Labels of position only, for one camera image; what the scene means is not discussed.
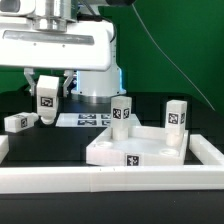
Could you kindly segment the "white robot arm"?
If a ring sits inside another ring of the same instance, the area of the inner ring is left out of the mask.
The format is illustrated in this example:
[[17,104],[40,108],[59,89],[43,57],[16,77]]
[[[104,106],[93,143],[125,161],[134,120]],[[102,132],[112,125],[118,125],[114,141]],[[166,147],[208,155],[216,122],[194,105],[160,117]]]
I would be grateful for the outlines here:
[[63,93],[88,102],[123,94],[116,26],[98,8],[136,0],[0,0],[0,66],[62,70]]

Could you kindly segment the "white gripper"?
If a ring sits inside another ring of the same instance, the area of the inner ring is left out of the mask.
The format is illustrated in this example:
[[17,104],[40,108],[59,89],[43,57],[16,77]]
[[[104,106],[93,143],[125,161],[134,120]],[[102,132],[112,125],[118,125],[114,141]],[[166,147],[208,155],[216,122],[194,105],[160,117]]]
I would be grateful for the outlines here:
[[69,23],[62,33],[37,31],[22,17],[0,17],[0,66],[23,67],[35,95],[33,68],[64,71],[63,96],[74,79],[73,70],[107,70],[112,61],[113,25],[106,21]]

